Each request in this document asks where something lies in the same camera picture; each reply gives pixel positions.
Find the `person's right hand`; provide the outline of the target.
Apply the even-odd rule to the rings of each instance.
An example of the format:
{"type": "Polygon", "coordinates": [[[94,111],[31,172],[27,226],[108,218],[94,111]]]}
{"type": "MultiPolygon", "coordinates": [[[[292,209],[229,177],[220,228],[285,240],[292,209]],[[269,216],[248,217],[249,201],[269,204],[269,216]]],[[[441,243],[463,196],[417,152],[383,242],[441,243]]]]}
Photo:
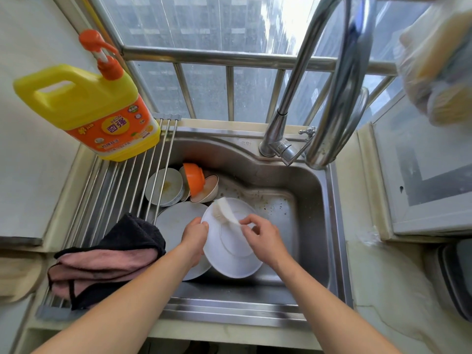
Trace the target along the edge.
{"type": "Polygon", "coordinates": [[[256,214],[249,214],[240,220],[241,225],[248,225],[255,232],[255,244],[251,246],[256,257],[280,274],[283,265],[291,258],[284,245],[278,228],[269,220],[256,214]]]}

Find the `person's left hand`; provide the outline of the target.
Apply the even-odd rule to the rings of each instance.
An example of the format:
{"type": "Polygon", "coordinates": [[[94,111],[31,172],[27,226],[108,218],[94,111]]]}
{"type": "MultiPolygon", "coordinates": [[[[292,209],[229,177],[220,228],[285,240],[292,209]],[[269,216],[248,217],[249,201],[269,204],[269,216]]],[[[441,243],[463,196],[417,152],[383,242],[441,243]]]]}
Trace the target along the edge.
{"type": "Polygon", "coordinates": [[[198,236],[198,224],[201,222],[203,222],[202,218],[198,217],[186,225],[179,245],[179,251],[187,270],[195,267],[204,255],[207,237],[198,236]]]}

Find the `white round plate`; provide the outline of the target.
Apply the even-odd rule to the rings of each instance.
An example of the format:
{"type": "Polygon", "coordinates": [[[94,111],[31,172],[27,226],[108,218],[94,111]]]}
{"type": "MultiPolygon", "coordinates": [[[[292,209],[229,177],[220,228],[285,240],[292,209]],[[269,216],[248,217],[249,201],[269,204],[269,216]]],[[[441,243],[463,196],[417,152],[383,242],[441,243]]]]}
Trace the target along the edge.
{"type": "MultiPolygon", "coordinates": [[[[252,251],[241,229],[233,230],[228,224],[220,223],[213,217],[212,210],[213,203],[202,217],[202,221],[209,225],[204,254],[212,267],[232,279],[255,274],[263,263],[252,251]]],[[[243,219],[243,214],[236,216],[239,220],[243,219]]]]}
{"type": "MultiPolygon", "coordinates": [[[[166,242],[166,252],[172,251],[181,243],[185,227],[194,218],[202,218],[208,206],[202,203],[180,202],[172,205],[158,215],[155,226],[160,230],[166,242]]],[[[205,274],[211,264],[202,252],[197,265],[192,267],[183,281],[194,280],[205,274]]]]}

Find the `white dish cloth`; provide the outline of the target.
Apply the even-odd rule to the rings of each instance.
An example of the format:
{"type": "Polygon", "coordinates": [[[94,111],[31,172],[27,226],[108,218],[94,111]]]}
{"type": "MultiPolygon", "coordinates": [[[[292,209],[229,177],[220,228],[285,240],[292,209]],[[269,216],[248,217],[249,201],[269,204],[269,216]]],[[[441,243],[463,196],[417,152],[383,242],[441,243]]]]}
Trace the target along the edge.
{"type": "Polygon", "coordinates": [[[240,220],[237,214],[243,214],[243,219],[253,212],[253,208],[237,198],[222,197],[213,202],[213,217],[222,224],[228,224],[233,230],[240,230],[240,220]]]}

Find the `person's right forearm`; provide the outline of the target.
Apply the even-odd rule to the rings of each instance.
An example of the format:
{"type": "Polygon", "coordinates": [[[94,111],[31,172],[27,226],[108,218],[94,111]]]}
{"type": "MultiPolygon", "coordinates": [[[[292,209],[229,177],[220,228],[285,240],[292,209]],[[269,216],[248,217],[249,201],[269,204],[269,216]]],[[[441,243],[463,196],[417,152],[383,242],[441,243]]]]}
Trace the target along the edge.
{"type": "Polygon", "coordinates": [[[261,260],[292,293],[325,354],[402,354],[286,251],[264,254],[261,260]]]}

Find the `beige bowl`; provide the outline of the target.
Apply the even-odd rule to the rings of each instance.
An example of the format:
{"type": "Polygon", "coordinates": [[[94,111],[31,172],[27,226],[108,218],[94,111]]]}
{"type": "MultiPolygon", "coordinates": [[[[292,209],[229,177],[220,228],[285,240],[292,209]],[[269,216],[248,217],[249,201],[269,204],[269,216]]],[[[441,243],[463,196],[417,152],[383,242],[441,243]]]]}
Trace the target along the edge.
{"type": "Polygon", "coordinates": [[[191,196],[192,203],[207,203],[213,201],[219,191],[218,175],[210,175],[205,178],[204,188],[196,196],[191,196]]]}

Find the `black and pink towel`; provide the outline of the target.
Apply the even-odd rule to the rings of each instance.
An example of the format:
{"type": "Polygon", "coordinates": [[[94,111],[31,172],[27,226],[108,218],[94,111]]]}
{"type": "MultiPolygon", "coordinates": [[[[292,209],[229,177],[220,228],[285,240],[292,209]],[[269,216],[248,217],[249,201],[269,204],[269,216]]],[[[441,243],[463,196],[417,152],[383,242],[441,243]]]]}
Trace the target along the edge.
{"type": "Polygon", "coordinates": [[[131,213],[124,214],[92,247],[57,252],[48,269],[50,291],[71,303],[71,310],[89,309],[138,277],[166,254],[159,229],[131,213]]]}

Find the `steel roll-up drying rack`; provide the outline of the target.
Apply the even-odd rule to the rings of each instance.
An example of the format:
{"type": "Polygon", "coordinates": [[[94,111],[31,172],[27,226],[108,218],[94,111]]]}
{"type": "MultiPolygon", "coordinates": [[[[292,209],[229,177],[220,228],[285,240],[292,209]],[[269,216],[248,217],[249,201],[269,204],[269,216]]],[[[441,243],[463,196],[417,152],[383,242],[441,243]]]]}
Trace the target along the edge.
{"type": "Polygon", "coordinates": [[[148,179],[169,167],[182,116],[153,113],[161,128],[157,145],[122,162],[94,160],[60,250],[96,245],[126,213],[155,224],[163,207],[145,197],[148,179]]]}

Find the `yellow detergent bottle orange pump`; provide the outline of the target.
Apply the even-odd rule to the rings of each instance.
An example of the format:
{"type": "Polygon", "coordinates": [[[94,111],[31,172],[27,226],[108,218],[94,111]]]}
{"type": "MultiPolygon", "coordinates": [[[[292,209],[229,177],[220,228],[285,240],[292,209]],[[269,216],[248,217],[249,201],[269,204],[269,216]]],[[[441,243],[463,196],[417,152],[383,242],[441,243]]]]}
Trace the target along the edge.
{"type": "Polygon", "coordinates": [[[161,126],[130,75],[103,52],[118,50],[93,29],[82,31],[79,42],[97,57],[100,74],[56,65],[16,79],[16,95],[103,160],[125,161],[156,146],[161,126]]]}

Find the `steel window railing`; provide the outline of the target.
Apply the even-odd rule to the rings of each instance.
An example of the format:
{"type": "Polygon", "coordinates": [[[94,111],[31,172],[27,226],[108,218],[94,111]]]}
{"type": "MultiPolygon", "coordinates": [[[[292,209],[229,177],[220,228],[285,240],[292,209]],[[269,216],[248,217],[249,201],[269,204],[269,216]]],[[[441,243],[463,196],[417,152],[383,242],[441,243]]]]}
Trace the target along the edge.
{"type": "MultiPolygon", "coordinates": [[[[171,64],[216,65],[227,67],[251,67],[257,69],[292,70],[297,57],[278,54],[257,54],[245,52],[225,52],[210,50],[193,50],[167,47],[127,46],[121,39],[115,24],[111,21],[101,0],[53,0],[64,16],[80,33],[83,29],[98,30],[105,41],[109,41],[118,49],[118,60],[124,64],[137,62],[159,62],[171,64]]],[[[333,73],[337,58],[311,57],[305,68],[307,71],[333,73]]],[[[386,77],[372,94],[371,103],[397,77],[393,62],[369,61],[367,75],[386,77]]]]}

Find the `curved steel faucet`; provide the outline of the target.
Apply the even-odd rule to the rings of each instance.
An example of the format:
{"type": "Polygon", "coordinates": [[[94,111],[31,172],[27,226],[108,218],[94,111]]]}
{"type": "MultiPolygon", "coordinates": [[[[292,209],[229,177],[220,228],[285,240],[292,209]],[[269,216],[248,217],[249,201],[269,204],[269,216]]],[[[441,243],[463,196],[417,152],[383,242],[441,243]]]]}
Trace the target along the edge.
{"type": "Polygon", "coordinates": [[[305,152],[305,164],[319,170],[332,163],[353,132],[367,107],[369,90],[363,87],[375,28],[376,0],[343,0],[344,31],[327,103],[314,135],[299,150],[284,138],[286,118],[296,90],[307,69],[324,28],[341,0],[320,0],[298,52],[280,106],[272,117],[259,153],[280,157],[290,166],[305,152]]]}

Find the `white framed glass panel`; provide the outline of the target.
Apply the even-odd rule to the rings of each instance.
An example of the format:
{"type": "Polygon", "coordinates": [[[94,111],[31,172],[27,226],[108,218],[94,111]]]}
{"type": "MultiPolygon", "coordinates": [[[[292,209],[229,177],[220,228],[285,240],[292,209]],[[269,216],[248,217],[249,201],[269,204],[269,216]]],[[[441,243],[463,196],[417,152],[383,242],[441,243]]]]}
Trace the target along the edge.
{"type": "Polygon", "coordinates": [[[472,118],[433,126],[400,91],[372,128],[393,233],[472,236],[472,118]]]}

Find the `wooden cutting board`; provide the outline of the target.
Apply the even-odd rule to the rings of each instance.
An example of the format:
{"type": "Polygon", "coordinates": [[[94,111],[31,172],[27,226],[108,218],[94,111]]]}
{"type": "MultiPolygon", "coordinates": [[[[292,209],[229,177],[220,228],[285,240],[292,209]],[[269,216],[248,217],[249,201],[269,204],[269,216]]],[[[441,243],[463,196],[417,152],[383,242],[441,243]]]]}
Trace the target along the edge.
{"type": "Polygon", "coordinates": [[[0,305],[18,302],[35,291],[47,264],[41,253],[0,249],[0,305]]]}

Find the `black container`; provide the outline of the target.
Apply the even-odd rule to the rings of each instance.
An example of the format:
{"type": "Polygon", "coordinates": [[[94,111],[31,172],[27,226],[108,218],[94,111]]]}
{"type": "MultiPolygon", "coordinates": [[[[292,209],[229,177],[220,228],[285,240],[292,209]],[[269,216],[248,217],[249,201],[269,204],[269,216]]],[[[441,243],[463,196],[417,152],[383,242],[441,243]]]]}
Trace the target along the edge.
{"type": "Polygon", "coordinates": [[[443,308],[472,323],[472,238],[441,245],[439,297],[443,308]]]}

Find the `clear plastic bag of sponges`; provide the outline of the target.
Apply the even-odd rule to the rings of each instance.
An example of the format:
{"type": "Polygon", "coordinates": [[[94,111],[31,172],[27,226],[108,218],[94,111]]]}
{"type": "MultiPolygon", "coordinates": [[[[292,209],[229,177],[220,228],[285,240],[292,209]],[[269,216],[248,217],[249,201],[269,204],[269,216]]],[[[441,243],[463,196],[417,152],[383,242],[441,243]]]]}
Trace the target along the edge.
{"type": "Polygon", "coordinates": [[[472,0],[436,0],[398,34],[406,96],[434,126],[472,122],[472,0]]]}

